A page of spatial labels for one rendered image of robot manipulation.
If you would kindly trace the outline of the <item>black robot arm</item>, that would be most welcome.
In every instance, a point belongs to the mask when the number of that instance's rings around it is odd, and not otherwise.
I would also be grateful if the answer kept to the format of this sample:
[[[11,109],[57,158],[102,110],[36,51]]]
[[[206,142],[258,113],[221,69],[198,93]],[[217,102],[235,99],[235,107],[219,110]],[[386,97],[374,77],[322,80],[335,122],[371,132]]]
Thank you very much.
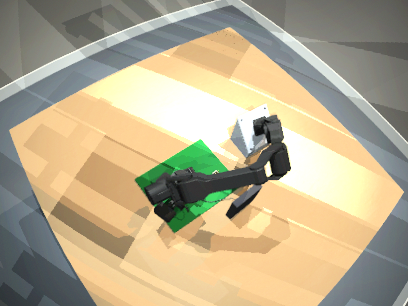
[[[264,118],[265,117],[265,118]],[[253,120],[255,136],[266,134],[268,148],[257,161],[248,167],[206,175],[192,167],[173,172],[164,172],[156,182],[144,187],[152,205],[170,197],[175,204],[189,204],[203,200],[210,194],[238,189],[247,185],[263,185],[269,180],[279,180],[291,170],[287,145],[282,142],[284,134],[277,114]],[[256,135],[257,134],[257,135]],[[269,161],[272,174],[266,176],[265,166]],[[180,197],[181,194],[181,197]]]

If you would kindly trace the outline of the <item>green circuit board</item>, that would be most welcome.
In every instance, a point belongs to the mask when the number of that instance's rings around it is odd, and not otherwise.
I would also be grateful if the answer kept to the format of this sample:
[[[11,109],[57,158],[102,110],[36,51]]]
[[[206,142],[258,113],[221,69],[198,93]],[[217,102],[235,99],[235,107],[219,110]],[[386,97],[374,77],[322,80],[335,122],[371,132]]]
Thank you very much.
[[[167,160],[163,161],[158,166],[135,178],[135,181],[146,195],[144,187],[156,182],[156,180],[164,172],[168,173],[171,176],[173,172],[189,167],[192,167],[195,173],[201,172],[206,175],[229,171],[215,156],[215,154],[207,147],[207,145],[200,139],[187,148],[183,149],[182,151],[178,152],[177,154],[173,155],[172,157],[168,158]],[[213,193],[203,200],[223,200],[223,198],[227,197],[235,190],[237,189]],[[203,200],[199,200],[195,203],[185,204],[185,206],[188,208],[188,213],[186,210],[187,208],[185,209],[185,207],[182,209],[182,211],[178,207],[174,209],[177,214],[169,223],[167,223],[173,233],[176,233],[181,228],[187,226],[188,223],[201,216],[203,213],[205,213],[221,201],[219,200],[216,202],[206,202]]]

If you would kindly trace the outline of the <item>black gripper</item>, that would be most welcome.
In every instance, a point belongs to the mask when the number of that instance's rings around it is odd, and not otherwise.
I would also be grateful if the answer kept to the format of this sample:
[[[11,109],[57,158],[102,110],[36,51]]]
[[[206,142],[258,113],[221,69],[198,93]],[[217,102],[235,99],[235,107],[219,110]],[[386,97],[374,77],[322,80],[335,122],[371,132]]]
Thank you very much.
[[[166,223],[169,223],[173,219],[173,217],[177,214],[174,211],[174,209],[177,207],[178,204],[174,204],[174,200],[172,197],[171,199],[172,200],[168,205],[166,205],[163,202],[160,202],[154,208],[154,213]]]

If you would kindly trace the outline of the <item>black cooling fan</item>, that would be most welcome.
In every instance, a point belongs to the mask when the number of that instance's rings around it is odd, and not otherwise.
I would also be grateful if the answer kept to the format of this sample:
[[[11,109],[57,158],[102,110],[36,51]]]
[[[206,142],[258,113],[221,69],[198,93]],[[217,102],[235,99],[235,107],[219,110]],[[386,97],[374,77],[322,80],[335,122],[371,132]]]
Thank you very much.
[[[261,191],[263,185],[252,185],[249,189],[247,189],[244,193],[238,196],[235,200],[233,200],[225,213],[228,219],[231,219],[235,216],[239,211],[246,208],[250,203],[252,203],[259,192]]]

